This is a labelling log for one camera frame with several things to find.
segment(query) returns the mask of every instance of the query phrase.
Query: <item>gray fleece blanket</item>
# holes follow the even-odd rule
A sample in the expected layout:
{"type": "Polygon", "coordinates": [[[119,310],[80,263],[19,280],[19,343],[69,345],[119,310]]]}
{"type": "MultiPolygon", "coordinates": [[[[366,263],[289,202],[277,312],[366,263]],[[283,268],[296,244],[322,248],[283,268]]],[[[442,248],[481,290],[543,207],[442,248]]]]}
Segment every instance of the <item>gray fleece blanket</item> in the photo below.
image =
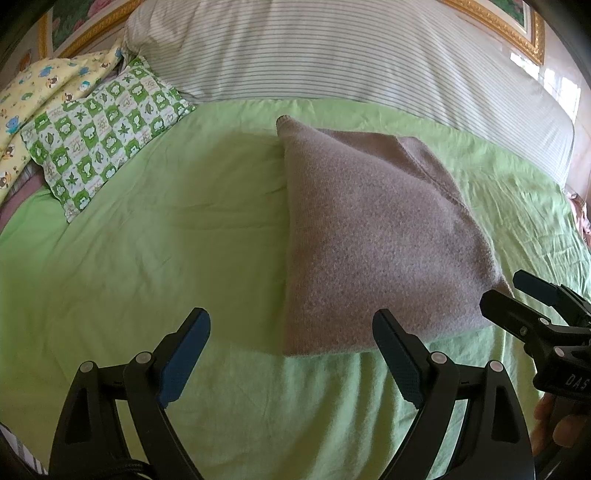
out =
{"type": "Polygon", "coordinates": [[[454,180],[418,139],[277,121],[290,209],[284,352],[372,349],[388,308],[423,341],[490,325],[511,294],[454,180]]]}

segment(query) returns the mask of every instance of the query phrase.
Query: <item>human hand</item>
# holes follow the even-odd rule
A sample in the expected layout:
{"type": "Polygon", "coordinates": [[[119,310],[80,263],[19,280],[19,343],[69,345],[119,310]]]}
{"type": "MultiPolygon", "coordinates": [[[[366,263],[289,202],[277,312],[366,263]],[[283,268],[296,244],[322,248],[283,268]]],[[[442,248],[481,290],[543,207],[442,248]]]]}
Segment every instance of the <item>human hand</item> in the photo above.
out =
{"type": "Polygon", "coordinates": [[[558,422],[553,432],[549,432],[548,422],[553,407],[554,395],[549,393],[545,393],[535,406],[534,418],[538,420],[538,424],[530,435],[531,450],[534,456],[544,449],[550,438],[561,447],[572,447],[589,418],[587,415],[567,415],[558,422]]]}

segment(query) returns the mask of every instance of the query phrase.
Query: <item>picture frame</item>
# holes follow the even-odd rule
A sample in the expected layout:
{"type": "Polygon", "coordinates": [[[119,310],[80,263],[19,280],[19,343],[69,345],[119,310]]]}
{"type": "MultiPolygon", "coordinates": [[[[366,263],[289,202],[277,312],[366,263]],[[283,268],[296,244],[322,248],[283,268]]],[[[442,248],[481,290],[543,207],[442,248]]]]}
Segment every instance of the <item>picture frame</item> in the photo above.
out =
{"type": "Polygon", "coordinates": [[[39,20],[40,58],[73,57],[93,43],[121,28],[142,0],[57,0],[39,20]]]}
{"type": "Polygon", "coordinates": [[[490,28],[534,63],[544,64],[544,19],[522,0],[441,1],[490,28]]]}

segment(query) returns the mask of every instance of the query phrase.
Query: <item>striped pillow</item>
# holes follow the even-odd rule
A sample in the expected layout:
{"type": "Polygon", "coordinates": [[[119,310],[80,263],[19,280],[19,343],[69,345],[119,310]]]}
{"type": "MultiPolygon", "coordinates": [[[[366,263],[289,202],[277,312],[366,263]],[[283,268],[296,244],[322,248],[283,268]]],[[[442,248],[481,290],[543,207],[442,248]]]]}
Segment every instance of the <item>striped pillow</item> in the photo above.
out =
{"type": "Polygon", "coordinates": [[[345,98],[465,130],[564,185],[560,105],[435,0],[147,0],[125,47],[187,100],[345,98]]]}

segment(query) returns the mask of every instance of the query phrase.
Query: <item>green bed sheet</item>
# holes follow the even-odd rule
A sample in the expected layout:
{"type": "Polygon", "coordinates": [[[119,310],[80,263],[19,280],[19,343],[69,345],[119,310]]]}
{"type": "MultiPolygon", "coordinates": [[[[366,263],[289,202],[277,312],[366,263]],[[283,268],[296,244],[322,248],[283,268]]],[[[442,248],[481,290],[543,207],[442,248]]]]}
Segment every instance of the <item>green bed sheet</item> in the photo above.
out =
{"type": "MultiPolygon", "coordinates": [[[[319,128],[419,137],[456,179],[509,279],[525,268],[590,296],[591,260],[560,189],[506,150],[346,100],[201,105],[71,225],[43,190],[0,236],[0,420],[46,464],[80,363],[128,362],[195,306],[210,312],[212,334],[167,411],[207,479],[375,480],[390,461],[415,410],[379,353],[281,354],[289,214],[275,120],[285,114],[319,128]]],[[[534,367],[519,341],[491,326],[429,347],[458,363],[501,360],[532,426],[534,367]]],[[[453,450],[459,413],[433,476],[453,450]]],[[[122,417],[141,457],[125,409],[122,417]]]]}

